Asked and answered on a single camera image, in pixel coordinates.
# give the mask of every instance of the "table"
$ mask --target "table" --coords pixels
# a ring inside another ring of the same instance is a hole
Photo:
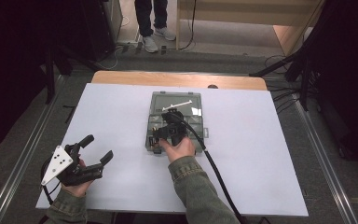
[[[191,20],[195,0],[178,0],[176,48],[180,20]],[[274,25],[284,54],[290,55],[322,10],[324,0],[197,0],[195,20]]]
[[[233,90],[241,83],[242,90]],[[187,84],[198,87],[214,84],[222,89],[186,87]],[[88,164],[99,162],[110,149],[115,154],[105,166],[103,178],[96,180],[89,189],[89,209],[185,212],[174,192],[166,155],[155,155],[145,149],[153,91],[201,93],[204,127],[209,128],[210,134],[205,145],[241,214],[308,215],[263,79],[146,72],[96,73],[84,90],[62,141],[63,145],[73,144],[92,133],[95,141],[80,152]],[[196,157],[222,201],[227,203],[203,153]],[[48,207],[43,192],[36,207]]]

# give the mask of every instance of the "person's right hand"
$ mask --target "person's right hand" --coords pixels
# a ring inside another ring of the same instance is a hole
[[[160,138],[159,145],[165,149],[170,163],[176,161],[179,158],[185,156],[194,156],[196,154],[196,147],[194,147],[193,142],[191,142],[188,137],[184,137],[176,147],[173,147],[165,139]]]

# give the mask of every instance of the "person's left hand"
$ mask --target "person's left hand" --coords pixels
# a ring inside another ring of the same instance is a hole
[[[79,159],[79,164],[82,167],[86,167],[86,164],[81,159]],[[68,186],[68,187],[65,186],[64,184],[61,184],[61,189],[64,189],[64,190],[70,192],[71,194],[73,194],[76,197],[83,197],[86,195],[86,191],[93,181],[94,180],[91,180],[89,182],[79,184],[77,186]]]

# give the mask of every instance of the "white tabletop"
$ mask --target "white tabletop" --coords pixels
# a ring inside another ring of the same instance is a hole
[[[155,155],[145,149],[153,91],[201,94],[204,127],[209,129],[205,145],[241,214],[308,215],[268,91],[115,84],[87,85],[62,141],[63,146],[72,145],[93,134],[95,140],[80,150],[88,165],[99,163],[108,150],[115,154],[106,164],[103,178],[89,188],[88,209],[185,212],[173,189],[166,155]],[[219,197],[228,204],[205,155],[198,153],[197,161]],[[53,185],[49,184],[48,188],[52,189]],[[43,191],[36,207],[48,208]]]

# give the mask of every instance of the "gray shoe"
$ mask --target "gray shoe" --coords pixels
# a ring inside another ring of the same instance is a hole
[[[144,44],[147,52],[154,53],[158,51],[158,47],[151,36],[142,37],[142,43]]]
[[[155,35],[164,36],[167,40],[175,40],[176,35],[168,31],[167,27],[158,29],[155,29]]]

